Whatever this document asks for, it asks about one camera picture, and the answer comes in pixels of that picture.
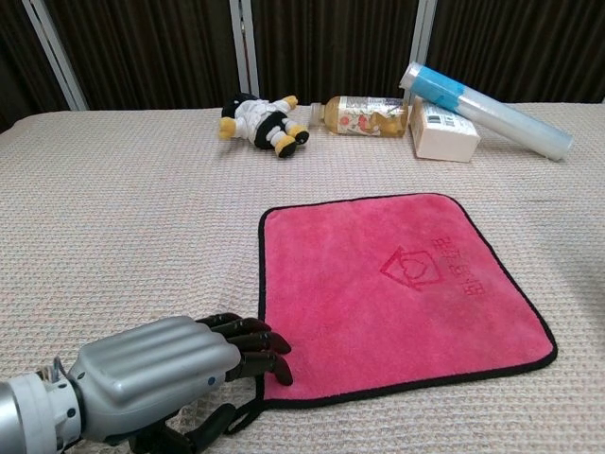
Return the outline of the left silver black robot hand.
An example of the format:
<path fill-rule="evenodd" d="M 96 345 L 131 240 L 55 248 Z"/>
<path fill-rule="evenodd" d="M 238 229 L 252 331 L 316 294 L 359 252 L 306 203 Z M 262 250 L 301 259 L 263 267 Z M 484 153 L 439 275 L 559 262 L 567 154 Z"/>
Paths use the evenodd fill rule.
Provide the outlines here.
<path fill-rule="evenodd" d="M 293 382 L 289 343 L 265 322 L 226 312 L 171 316 L 83 345 L 68 373 L 80 410 L 79 439 L 135 453 L 200 453 L 226 431 L 236 408 L 223 404 L 198 428 L 167 425 L 222 384 L 274 375 Z"/>

